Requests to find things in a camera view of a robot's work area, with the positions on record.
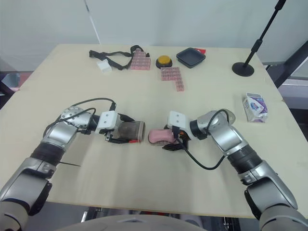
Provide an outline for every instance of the red object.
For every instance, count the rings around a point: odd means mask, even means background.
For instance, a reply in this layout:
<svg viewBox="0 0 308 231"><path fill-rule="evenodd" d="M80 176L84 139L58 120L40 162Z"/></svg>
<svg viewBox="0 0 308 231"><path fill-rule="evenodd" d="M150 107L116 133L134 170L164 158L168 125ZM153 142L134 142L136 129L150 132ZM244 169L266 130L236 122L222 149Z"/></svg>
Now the red object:
<svg viewBox="0 0 308 231"><path fill-rule="evenodd" d="M199 48L194 48L196 51L199 51L201 54L205 54L206 50L204 49L199 49Z"/></svg>
<svg viewBox="0 0 308 231"><path fill-rule="evenodd" d="M129 143L138 143L139 142L139 140L131 140L131 141L129 141Z"/></svg>

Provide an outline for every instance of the black pole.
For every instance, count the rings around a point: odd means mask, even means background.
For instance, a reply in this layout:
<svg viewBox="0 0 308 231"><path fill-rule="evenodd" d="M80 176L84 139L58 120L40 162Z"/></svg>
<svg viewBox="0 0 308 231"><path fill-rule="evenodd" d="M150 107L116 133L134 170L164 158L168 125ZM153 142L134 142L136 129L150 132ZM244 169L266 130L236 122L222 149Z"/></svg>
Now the black pole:
<svg viewBox="0 0 308 231"><path fill-rule="evenodd" d="M255 70L254 68L249 65L248 63L250 62L251 58L254 56L254 54L259 50L262 42L263 42L263 37L265 36L267 30L269 29L270 25L272 24L272 22L274 21L274 18L276 17L277 13L279 10L282 9L284 3L286 0L279 0L278 3L275 6L275 11L273 13L273 15L271 16L268 24L266 25L265 29L263 30L260 38L258 38L256 40L256 42L254 43L253 47L251 48L251 52L249 54L249 56L247 57L245 63L239 62L239 63L235 63L232 66L232 71L240 76L251 76Z"/></svg>

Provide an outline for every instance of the white box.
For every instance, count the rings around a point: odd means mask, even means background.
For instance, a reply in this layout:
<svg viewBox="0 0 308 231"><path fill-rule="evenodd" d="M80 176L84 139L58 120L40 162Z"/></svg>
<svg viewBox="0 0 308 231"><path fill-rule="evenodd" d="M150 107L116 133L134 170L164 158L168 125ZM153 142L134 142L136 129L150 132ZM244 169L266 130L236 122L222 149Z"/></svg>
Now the white box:
<svg viewBox="0 0 308 231"><path fill-rule="evenodd" d="M243 101L248 122L265 122L268 117L268 108L259 94L246 93Z"/></svg>

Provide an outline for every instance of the black cable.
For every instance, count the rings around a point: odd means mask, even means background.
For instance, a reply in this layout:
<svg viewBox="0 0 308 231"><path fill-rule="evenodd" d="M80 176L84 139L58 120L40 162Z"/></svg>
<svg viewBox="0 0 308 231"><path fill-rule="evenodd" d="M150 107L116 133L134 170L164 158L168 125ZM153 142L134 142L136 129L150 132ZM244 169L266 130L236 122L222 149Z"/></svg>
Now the black cable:
<svg viewBox="0 0 308 231"><path fill-rule="evenodd" d="M206 170L214 170L216 168L218 168L218 166L221 164L221 162L223 161L223 159L225 158L225 156L223 155L220 160L218 161L218 163L214 166L214 167L206 167L203 164L201 164L199 161L197 161L197 159L188 151L188 149L184 146L184 144L178 139L175 138L176 141L182 146L182 148L184 149L184 151L189 155L189 157L191 159L193 159L194 162L196 162L197 165L199 165L201 168L204 168Z"/></svg>
<svg viewBox="0 0 308 231"><path fill-rule="evenodd" d="M215 119L215 117L216 117L219 113L221 113L221 112L224 112L224 113L227 115L227 122L229 123L229 114L228 114L228 112L227 112L225 109L220 109L220 110L216 111L215 114L212 116L212 118L210 119L210 121L209 121L208 124L207 124L206 130L205 130L205 134L206 134L206 135L209 135L209 134L210 134L210 132L209 132L208 130L209 130L209 128L210 128L210 126L211 126L213 120Z"/></svg>
<svg viewBox="0 0 308 231"><path fill-rule="evenodd" d="M89 99L89 100L85 100L85 101L81 101L81 102L78 102L76 104L73 104L72 107L83 104L83 103L91 102L91 101L94 101L94 100L108 100L108 101L114 103L114 101L112 99L109 99L109 98L94 98L94 99Z"/></svg>
<svg viewBox="0 0 308 231"><path fill-rule="evenodd" d="M114 110L116 109L116 108L115 108L115 107L116 107L115 101L113 101L112 99L109 99L109 98L94 98L94 99L89 99L89 100L85 100L85 101L81 101L81 102L78 102L78 103L76 103L76 104L73 104L72 107L77 106L77 105L80 105L80 104L83 104L83 103L91 102L91 101L94 101L94 100L108 100L108 101L112 102L109 111L114 111Z"/></svg>
<svg viewBox="0 0 308 231"><path fill-rule="evenodd" d="M59 162L59 164L63 164L63 165L72 165L72 166L78 166L81 167L80 165L75 165L75 164L71 164L71 163L67 163L67 162Z"/></svg>
<svg viewBox="0 0 308 231"><path fill-rule="evenodd" d="M46 129L45 129L45 131L44 131L44 133L43 133L43 137L46 135L48 129L50 129L50 128L51 128L52 126L54 126L56 123L59 123L59 122L66 121L66 120L68 120L68 119L74 118L74 117L76 117L76 116L78 116L78 115L80 115L80 114L82 114L82 113L85 113L85 112L87 112L87 111L90 111L90 110L94 110L94 112L93 112L92 114L95 114L96 108L95 108L95 107L91 107L91 108L88 108L88 109L86 109L86 110L83 110L83 111L81 111L81 112L79 112L79 113L77 113L77 114L74 114L74 115L72 115L72 116L70 116L70 117L67 117L67 118L64 118L64 119L59 119L59 118L60 118L60 116L59 116L54 122L52 122L51 124L49 124L49 125L46 127Z"/></svg>
<svg viewBox="0 0 308 231"><path fill-rule="evenodd" d="M205 130L205 134L206 135L209 135L209 127L211 126L213 120L215 119L215 117L221 113L221 112L224 112L227 116L227 122L229 123L229 114L228 112L225 110L225 109L220 109L218 110L217 112L215 112L215 114L213 114L212 118L210 119L210 121L208 122L208 125L206 127L206 130ZM217 164L214 166L214 167L206 167L204 166L203 164L201 164L189 151L188 149L185 147L185 145L179 140L179 138L175 138L176 141L182 146L182 148L184 149L184 151L189 155L189 157L197 164L199 165L201 168L204 168L206 170L214 170L216 168L218 168L218 166L221 164L221 162L223 161L223 159L225 158L225 156L223 155L220 160L217 162Z"/></svg>

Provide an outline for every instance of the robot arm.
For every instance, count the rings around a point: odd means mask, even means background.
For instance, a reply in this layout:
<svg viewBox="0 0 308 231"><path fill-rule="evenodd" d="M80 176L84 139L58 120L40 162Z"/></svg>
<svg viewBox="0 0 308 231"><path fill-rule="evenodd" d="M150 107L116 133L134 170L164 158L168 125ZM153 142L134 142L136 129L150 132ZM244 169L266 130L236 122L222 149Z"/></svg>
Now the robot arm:
<svg viewBox="0 0 308 231"><path fill-rule="evenodd" d="M43 139L0 191L0 231L24 230L28 216L43 207L52 184L48 181L77 132L104 134L108 142L142 141L144 123L116 113L94 115L71 106L48 126Z"/></svg>
<svg viewBox="0 0 308 231"><path fill-rule="evenodd" d="M260 220L260 230L307 230L308 223L297 211L297 203L291 191L231 125L234 121L234 114L226 109L211 111L193 121L172 111L168 127L180 128L191 140L212 136L236 169L241 182L248 186L244 194L253 214Z"/></svg>

